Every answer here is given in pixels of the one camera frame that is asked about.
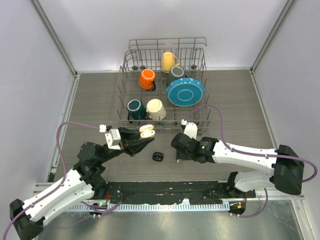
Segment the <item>mug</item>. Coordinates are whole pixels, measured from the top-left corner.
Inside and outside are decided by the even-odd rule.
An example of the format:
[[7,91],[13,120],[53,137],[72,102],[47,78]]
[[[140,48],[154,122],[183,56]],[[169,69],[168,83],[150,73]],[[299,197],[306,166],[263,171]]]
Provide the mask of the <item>mug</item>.
[[162,120],[165,118],[167,112],[159,99],[152,99],[146,105],[146,111],[152,120]]
[[130,118],[132,120],[144,120],[147,115],[145,106],[138,99],[131,100],[126,109],[128,110],[128,121],[130,121]]
[[155,84],[156,73],[151,69],[144,69],[140,74],[139,86],[145,90],[156,90]]
[[169,86],[173,81],[184,77],[185,71],[182,69],[182,67],[174,66],[173,68],[171,68],[169,74],[166,76],[166,85]]
[[170,69],[174,66],[179,66],[180,60],[172,53],[172,52],[165,52],[162,56],[162,64],[161,64],[161,70],[162,72],[168,74],[170,72]]

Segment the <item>blue plate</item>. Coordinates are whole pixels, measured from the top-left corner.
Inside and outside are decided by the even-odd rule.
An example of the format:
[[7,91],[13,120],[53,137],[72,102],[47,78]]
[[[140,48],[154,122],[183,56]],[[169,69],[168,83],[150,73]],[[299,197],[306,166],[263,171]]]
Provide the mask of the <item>blue plate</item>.
[[205,95],[205,87],[193,78],[180,78],[167,87],[166,95],[174,105],[189,107],[201,100]]

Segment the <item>cream mug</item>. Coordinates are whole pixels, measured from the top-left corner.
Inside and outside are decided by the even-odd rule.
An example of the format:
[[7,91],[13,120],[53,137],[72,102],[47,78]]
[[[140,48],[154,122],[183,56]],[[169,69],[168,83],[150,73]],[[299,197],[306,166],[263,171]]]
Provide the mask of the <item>cream mug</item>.
[[165,118],[167,112],[159,99],[152,99],[146,104],[146,111],[152,120],[162,120]]
[[161,70],[162,72],[168,74],[172,67],[179,66],[180,60],[170,51],[166,51],[162,56]]

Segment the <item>dish rack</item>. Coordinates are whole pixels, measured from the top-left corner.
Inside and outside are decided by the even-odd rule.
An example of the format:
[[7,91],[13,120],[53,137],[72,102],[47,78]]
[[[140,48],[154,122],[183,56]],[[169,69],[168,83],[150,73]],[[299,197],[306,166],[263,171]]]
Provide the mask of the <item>dish rack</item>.
[[[181,129],[181,120],[195,108],[210,104],[210,89],[203,46],[207,46],[205,37],[135,39],[129,41],[129,50],[124,54],[123,65],[118,76],[118,98],[115,117],[123,127],[136,129],[146,124],[154,125],[155,129]],[[167,97],[166,74],[161,71],[162,56],[172,52],[179,60],[188,78],[194,78],[205,87],[202,99],[189,107],[172,104]],[[155,72],[156,90],[145,90],[139,86],[139,78],[143,69]],[[133,99],[141,100],[146,107],[151,99],[160,99],[166,110],[163,120],[130,120],[128,121],[127,104]],[[202,108],[195,112],[188,121],[198,125],[205,132],[211,121],[211,110]]]

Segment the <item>black remote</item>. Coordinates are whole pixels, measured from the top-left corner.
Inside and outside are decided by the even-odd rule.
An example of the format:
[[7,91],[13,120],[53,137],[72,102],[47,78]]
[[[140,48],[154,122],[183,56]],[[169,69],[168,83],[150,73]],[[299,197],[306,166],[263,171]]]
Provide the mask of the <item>black remote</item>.
[[164,154],[161,152],[154,152],[152,155],[152,160],[157,161],[157,162],[161,162],[164,159]]

